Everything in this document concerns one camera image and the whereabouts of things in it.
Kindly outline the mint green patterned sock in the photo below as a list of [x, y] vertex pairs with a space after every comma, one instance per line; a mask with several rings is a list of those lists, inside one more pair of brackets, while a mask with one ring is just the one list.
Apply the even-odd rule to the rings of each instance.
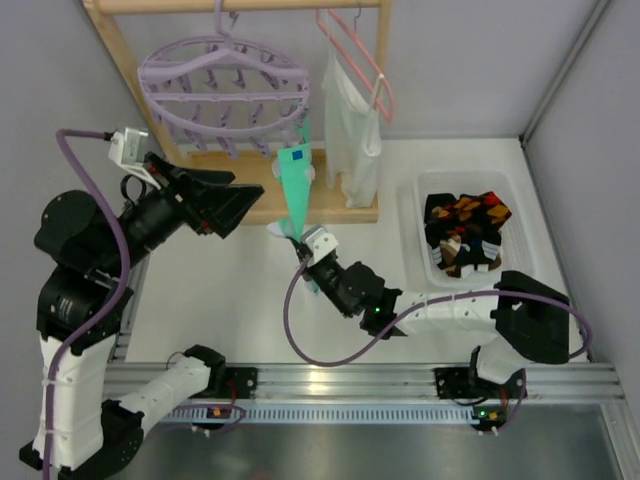
[[282, 186], [288, 215], [267, 225], [267, 231], [275, 237], [301, 241], [310, 206], [315, 168], [312, 165], [310, 120], [306, 117], [296, 127], [292, 143], [277, 152], [272, 163], [274, 177]]

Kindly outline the purple round clip hanger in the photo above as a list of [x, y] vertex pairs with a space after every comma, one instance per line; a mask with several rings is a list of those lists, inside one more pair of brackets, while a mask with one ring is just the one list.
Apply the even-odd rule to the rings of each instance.
[[239, 38], [239, 17], [225, 22], [214, 4], [212, 35], [184, 38], [149, 54], [138, 82], [156, 123], [186, 137], [199, 150], [211, 142], [231, 157], [248, 143], [265, 157], [270, 144], [286, 146], [309, 118], [310, 75], [270, 45]]

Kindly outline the brown striped sock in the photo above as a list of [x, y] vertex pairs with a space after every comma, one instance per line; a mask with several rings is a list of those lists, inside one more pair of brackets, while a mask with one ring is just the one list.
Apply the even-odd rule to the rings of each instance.
[[[447, 212], [444, 208], [440, 213], [440, 217], [446, 218], [446, 216]], [[449, 277], [460, 279], [465, 276], [463, 268], [467, 265], [467, 253], [469, 252], [469, 247], [463, 246], [463, 237], [466, 234], [460, 236], [451, 231], [448, 231], [448, 233], [450, 238], [441, 242], [443, 262], [439, 268]]]

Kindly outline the black red argyle sock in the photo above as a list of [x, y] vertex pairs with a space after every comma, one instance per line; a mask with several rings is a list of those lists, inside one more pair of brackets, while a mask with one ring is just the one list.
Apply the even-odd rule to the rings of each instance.
[[512, 217], [511, 209], [493, 191], [480, 196], [481, 221], [499, 231]]
[[462, 236], [463, 234], [479, 234], [489, 224], [485, 205], [475, 197], [463, 196], [446, 205], [447, 231]]

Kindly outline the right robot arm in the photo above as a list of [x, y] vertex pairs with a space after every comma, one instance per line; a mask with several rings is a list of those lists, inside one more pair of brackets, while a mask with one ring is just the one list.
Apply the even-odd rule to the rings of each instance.
[[302, 277], [343, 316], [359, 317], [361, 329], [374, 338], [435, 331], [488, 335], [470, 355], [472, 382], [502, 385], [530, 364], [570, 359], [568, 298], [519, 271], [503, 272], [485, 290], [442, 297], [388, 288], [368, 266], [344, 268], [334, 253], [305, 267]]

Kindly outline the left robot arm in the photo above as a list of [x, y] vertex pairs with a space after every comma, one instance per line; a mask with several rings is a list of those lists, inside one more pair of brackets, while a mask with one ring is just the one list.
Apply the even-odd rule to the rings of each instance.
[[132, 269], [182, 227], [228, 236], [263, 195], [229, 171], [174, 166], [150, 153], [139, 197], [115, 215], [96, 190], [70, 190], [45, 208], [35, 246], [55, 261], [36, 328], [43, 402], [22, 462], [62, 479], [104, 479], [127, 466], [150, 430], [184, 401], [227, 385], [225, 357], [189, 347], [156, 379], [117, 399], [103, 395], [110, 356], [133, 296]]

